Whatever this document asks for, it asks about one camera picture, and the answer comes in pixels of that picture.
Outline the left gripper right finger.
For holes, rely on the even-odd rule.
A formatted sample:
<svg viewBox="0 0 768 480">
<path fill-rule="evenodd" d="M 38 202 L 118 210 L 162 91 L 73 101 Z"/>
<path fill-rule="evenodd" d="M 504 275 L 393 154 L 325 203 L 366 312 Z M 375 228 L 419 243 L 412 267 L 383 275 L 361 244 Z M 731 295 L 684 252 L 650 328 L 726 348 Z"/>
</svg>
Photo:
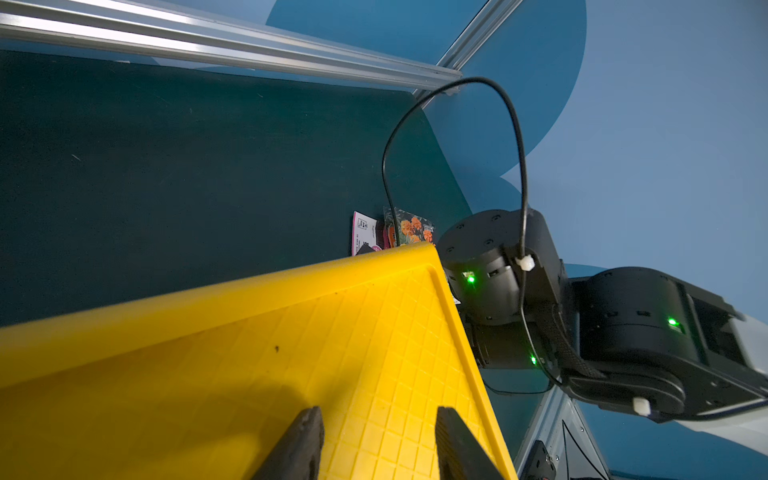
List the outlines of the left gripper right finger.
<svg viewBox="0 0 768 480">
<path fill-rule="evenodd" d="M 437 409 L 435 438 L 441 479 L 503 479 L 455 409 L 443 406 Z"/>
</svg>

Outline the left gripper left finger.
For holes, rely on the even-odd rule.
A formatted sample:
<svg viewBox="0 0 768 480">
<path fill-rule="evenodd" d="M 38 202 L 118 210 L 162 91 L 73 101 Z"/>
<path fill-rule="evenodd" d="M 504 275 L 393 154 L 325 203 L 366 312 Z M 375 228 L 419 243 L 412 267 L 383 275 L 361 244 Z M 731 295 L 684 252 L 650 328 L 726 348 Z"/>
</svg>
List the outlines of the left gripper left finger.
<svg viewBox="0 0 768 480">
<path fill-rule="evenodd" d="M 321 408 L 314 406 L 300 411 L 252 479 L 317 480 L 324 441 Z"/>
</svg>

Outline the yellow drawer cabinet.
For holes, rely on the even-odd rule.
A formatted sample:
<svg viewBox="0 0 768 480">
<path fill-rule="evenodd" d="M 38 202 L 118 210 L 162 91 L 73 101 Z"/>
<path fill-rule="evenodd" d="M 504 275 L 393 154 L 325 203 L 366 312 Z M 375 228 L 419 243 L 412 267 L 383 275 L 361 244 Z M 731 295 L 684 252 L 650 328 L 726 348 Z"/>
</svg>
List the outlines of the yellow drawer cabinet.
<svg viewBox="0 0 768 480">
<path fill-rule="evenodd" d="M 440 407 L 515 467 L 436 249 L 5 327 L 5 479 L 248 479 L 319 407 L 325 479 L 435 479 Z"/>
</svg>

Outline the orange seed bag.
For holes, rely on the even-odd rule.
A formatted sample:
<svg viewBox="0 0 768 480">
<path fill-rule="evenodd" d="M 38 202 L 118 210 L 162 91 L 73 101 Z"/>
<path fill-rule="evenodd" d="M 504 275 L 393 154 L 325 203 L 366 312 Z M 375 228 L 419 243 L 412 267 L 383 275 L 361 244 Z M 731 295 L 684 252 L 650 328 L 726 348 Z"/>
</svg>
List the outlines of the orange seed bag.
<svg viewBox="0 0 768 480">
<path fill-rule="evenodd" d="M 385 248 L 419 242 L 434 243 L 435 228 L 430 221 L 399 208 L 395 209 L 395 213 L 393 215 L 388 207 L 384 208 L 382 235 Z"/>
</svg>

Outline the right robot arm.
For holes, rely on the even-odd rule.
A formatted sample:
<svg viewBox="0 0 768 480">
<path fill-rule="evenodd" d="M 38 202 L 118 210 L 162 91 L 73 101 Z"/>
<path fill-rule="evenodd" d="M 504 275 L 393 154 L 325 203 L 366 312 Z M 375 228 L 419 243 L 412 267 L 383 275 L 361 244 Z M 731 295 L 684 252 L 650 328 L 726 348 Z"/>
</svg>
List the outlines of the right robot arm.
<svg viewBox="0 0 768 480">
<path fill-rule="evenodd" d="M 480 368 L 766 452 L 767 327 L 721 296 L 644 267 L 572 278 L 535 210 L 472 215 L 437 250 Z"/>
</svg>

